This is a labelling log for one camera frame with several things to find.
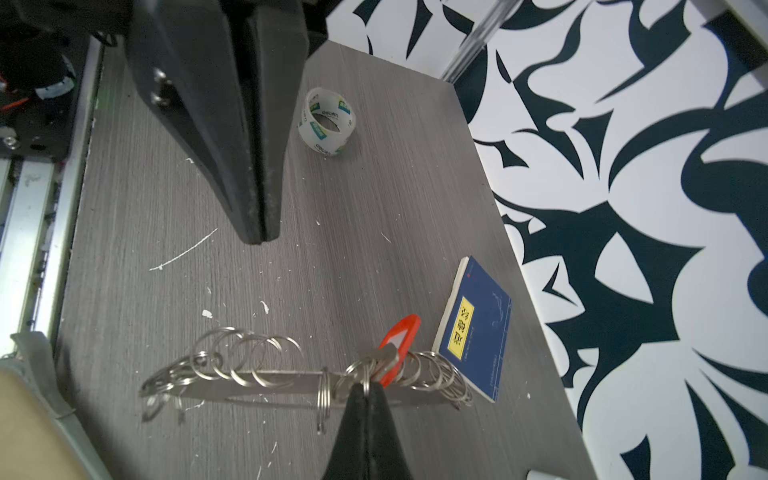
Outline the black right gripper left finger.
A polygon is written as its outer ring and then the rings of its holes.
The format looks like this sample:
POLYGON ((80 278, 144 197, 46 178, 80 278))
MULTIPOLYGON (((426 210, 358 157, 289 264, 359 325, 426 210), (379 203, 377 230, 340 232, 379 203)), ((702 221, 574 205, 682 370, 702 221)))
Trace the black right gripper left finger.
POLYGON ((137 91, 208 180, 239 238, 263 241, 250 97, 218 1, 135 1, 126 55, 137 91))

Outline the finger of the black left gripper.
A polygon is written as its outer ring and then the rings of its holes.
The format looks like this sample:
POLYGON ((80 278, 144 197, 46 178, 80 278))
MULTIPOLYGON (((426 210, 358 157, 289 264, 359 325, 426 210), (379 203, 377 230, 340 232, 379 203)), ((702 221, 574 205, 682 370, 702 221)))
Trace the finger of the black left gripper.
POLYGON ((367 396, 367 478, 412 479, 384 388, 374 383, 367 396))
POLYGON ((373 479, 372 397, 361 385, 352 388, 337 432, 323 480, 373 479))

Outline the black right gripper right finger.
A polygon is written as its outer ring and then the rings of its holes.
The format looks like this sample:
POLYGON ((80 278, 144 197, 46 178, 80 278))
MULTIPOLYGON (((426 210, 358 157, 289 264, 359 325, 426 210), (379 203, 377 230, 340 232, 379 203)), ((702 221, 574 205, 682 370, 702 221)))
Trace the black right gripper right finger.
POLYGON ((258 1, 245 20, 251 75, 255 211, 248 242, 276 239, 281 228, 285 151, 308 53, 300 1, 258 1))

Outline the red plastic key tag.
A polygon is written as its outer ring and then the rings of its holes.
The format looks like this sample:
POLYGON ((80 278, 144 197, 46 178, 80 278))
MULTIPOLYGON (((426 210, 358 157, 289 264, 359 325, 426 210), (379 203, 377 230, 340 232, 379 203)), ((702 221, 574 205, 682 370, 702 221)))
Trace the red plastic key tag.
POLYGON ((376 361, 372 380, 388 387, 399 374, 405 358, 421 325, 421 318, 408 315, 397 322, 385 335, 379 348, 374 351, 376 361))

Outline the blue notebook yellow label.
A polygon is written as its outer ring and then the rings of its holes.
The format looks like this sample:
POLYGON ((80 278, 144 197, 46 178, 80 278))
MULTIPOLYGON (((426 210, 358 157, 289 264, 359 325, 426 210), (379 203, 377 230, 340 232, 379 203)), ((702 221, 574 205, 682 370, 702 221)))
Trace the blue notebook yellow label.
POLYGON ((471 256, 460 260, 432 350, 497 401, 513 301, 471 256))

